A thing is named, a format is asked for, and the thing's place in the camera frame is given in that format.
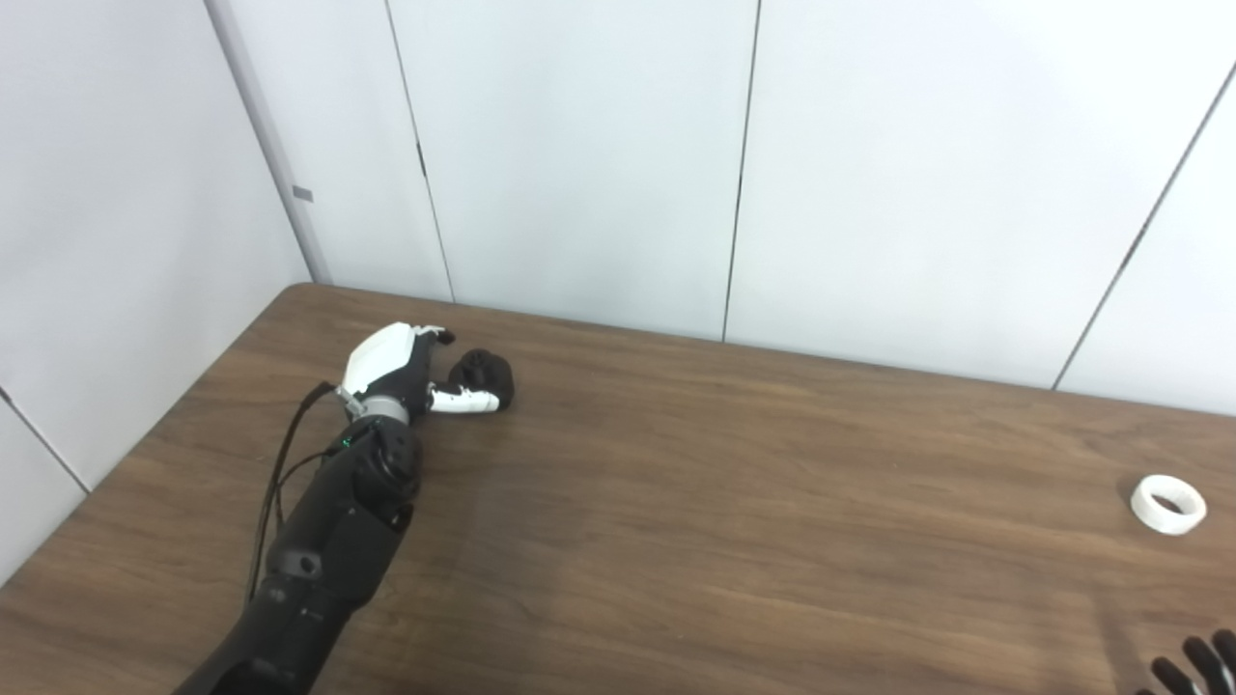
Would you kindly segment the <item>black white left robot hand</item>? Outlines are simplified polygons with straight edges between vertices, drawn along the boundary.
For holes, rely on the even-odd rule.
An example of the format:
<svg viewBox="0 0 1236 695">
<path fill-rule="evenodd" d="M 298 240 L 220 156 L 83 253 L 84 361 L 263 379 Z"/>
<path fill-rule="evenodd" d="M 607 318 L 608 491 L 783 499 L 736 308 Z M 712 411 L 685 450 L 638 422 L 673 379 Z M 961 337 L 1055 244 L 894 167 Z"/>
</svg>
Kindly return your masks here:
<svg viewBox="0 0 1236 695">
<path fill-rule="evenodd" d="M 446 378 L 431 378 L 433 356 L 455 335 L 436 325 L 392 322 L 353 348 L 336 388 L 349 420 L 384 417 L 410 424 L 429 413 L 503 412 L 514 399 L 510 364 L 488 350 L 464 352 Z"/>
</svg>

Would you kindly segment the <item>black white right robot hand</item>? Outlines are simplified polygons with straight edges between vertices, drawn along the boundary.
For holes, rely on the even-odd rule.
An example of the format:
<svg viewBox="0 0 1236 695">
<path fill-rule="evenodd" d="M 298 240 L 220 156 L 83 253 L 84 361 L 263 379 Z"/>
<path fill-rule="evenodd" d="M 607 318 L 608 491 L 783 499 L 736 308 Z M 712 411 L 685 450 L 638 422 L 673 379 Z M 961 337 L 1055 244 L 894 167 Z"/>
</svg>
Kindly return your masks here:
<svg viewBox="0 0 1236 695">
<path fill-rule="evenodd" d="M 1235 633 L 1215 629 L 1209 639 L 1189 636 L 1180 646 L 1192 664 L 1188 674 L 1166 655 L 1149 664 L 1152 676 L 1168 694 L 1235 694 Z"/>
</svg>

